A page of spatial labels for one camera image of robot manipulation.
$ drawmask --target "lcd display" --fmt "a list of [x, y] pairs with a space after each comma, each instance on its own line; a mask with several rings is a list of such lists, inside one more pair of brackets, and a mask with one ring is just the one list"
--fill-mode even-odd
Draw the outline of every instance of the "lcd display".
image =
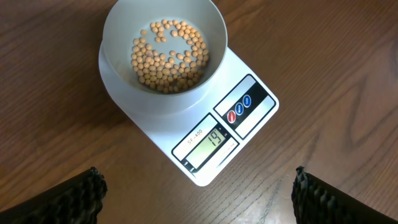
[[208, 134], [202, 142], [188, 155], [187, 161], [194, 168], [198, 168], [206, 158], [217, 149], [217, 147], [225, 141], [225, 137], [214, 129]]

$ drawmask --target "digital kitchen scale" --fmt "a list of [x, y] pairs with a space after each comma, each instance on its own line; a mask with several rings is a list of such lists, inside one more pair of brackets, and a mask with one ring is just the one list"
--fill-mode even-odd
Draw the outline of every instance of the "digital kitchen scale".
[[148, 106], [172, 96], [129, 101], [145, 96], [128, 93], [131, 87], [109, 66], [103, 46], [99, 70], [115, 103], [199, 186], [208, 185], [279, 108], [276, 96], [230, 49], [214, 78], [173, 100], [176, 110], [165, 106], [164, 113], [155, 113]]

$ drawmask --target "white plastic bowl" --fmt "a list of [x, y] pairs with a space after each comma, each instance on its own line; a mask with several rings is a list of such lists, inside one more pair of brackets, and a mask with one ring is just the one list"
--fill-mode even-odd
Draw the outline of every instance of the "white plastic bowl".
[[[187, 91], [165, 95], [151, 90], [138, 82], [132, 70], [132, 41], [141, 37], [140, 31], [146, 29], [147, 42], [153, 49], [169, 57], [170, 50], [183, 53], [190, 46], [181, 37], [171, 37], [174, 26], [165, 30], [166, 43], [155, 43], [155, 34], [150, 31], [151, 22], [162, 19], [186, 21], [199, 30], [205, 38], [210, 51], [210, 61], [201, 80]], [[126, 101], [122, 104], [139, 104], [135, 113], [157, 114], [152, 110], [161, 109], [163, 113], [184, 110], [200, 101], [214, 84], [216, 71], [220, 67], [227, 49], [227, 31], [224, 19], [210, 0], [119, 0], [110, 11], [103, 32], [105, 57], [117, 76], [128, 84], [120, 84]]]

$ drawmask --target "wooden table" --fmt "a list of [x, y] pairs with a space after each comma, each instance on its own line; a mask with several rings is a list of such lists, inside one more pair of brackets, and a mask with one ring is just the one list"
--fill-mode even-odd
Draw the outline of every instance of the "wooden table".
[[398, 2], [218, 0], [229, 47], [280, 109], [197, 187], [112, 102], [99, 72], [115, 0], [0, 8], [0, 208], [90, 168], [99, 223], [294, 223], [295, 168], [398, 219]]

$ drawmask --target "textured black material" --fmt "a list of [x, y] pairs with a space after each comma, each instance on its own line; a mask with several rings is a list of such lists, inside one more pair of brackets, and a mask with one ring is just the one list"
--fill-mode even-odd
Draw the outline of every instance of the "textured black material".
[[0, 223], [92, 224], [107, 191], [104, 176], [92, 167], [42, 194], [0, 213]]
[[292, 192], [294, 215], [298, 224], [398, 223], [305, 173], [303, 168], [296, 169]]

